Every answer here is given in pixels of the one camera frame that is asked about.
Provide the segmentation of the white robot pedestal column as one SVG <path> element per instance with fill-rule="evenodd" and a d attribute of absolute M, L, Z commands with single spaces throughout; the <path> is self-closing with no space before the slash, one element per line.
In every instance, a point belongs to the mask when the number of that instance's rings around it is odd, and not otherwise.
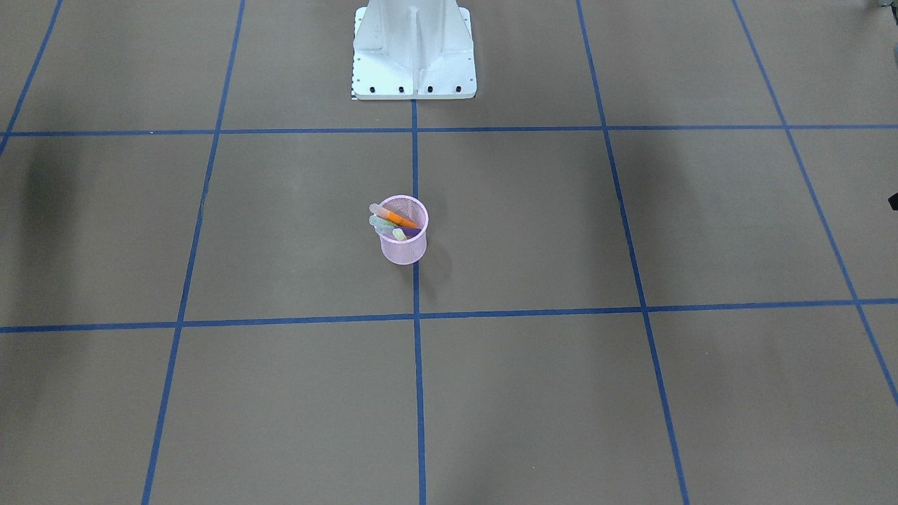
<path fill-rule="evenodd" d="M 477 95 L 474 28 L 455 1 L 369 1 L 356 9 L 354 100 L 467 100 Z"/>

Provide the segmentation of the green highlighter pen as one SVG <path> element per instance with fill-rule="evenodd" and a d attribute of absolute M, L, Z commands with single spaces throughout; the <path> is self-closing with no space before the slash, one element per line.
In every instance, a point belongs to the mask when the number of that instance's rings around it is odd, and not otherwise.
<path fill-rule="evenodd" d="M 372 224 L 374 228 L 395 228 L 399 227 L 398 224 L 391 222 L 389 220 L 384 220 L 384 218 L 379 217 L 379 215 L 370 215 L 369 223 Z"/>

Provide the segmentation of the yellow highlighter pen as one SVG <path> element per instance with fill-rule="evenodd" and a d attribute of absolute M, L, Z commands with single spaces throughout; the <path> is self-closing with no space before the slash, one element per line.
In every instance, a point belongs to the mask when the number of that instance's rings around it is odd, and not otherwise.
<path fill-rule="evenodd" d="M 405 234 L 404 230 L 400 227 L 395 227 L 391 231 L 392 238 L 398 242 L 404 242 L 408 239 L 407 234 Z"/>

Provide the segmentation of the orange highlighter pen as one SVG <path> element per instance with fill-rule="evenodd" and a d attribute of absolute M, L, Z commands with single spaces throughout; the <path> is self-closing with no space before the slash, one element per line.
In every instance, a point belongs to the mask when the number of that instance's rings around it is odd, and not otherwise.
<path fill-rule="evenodd" d="M 369 211 L 371 211 L 373 215 L 378 217 L 379 220 L 389 222 L 392 224 L 392 226 L 416 229 L 420 228 L 420 226 L 418 226 L 418 224 L 414 221 L 408 220 L 407 217 L 402 217 L 402 215 L 388 210 L 388 208 L 382 207 L 379 204 L 372 203 L 371 205 L 369 205 Z"/>

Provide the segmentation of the purple marker pen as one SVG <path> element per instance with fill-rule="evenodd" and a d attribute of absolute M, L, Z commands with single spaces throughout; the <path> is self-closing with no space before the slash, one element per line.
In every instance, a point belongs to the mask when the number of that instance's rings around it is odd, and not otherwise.
<path fill-rule="evenodd" d="M 407 234 L 408 238 L 413 238 L 413 237 L 417 236 L 422 231 L 420 228 L 410 228 L 410 227 L 400 227 L 400 228 L 402 228 L 404 230 L 404 232 L 405 232 L 405 234 Z M 376 233 L 382 234 L 383 236 L 392 237 L 391 231 L 394 228 L 374 228 L 373 227 L 373 229 L 375 230 Z"/>

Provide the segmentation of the pink mesh pen holder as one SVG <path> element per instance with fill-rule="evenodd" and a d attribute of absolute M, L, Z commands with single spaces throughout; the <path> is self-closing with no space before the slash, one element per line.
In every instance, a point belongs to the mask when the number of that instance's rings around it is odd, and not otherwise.
<path fill-rule="evenodd" d="M 408 195 L 395 195 L 386 198 L 379 205 L 414 221 L 422 230 L 417 236 L 404 242 L 377 233 L 385 258 L 398 265 L 409 265 L 422 259 L 429 245 L 429 211 L 423 203 Z"/>

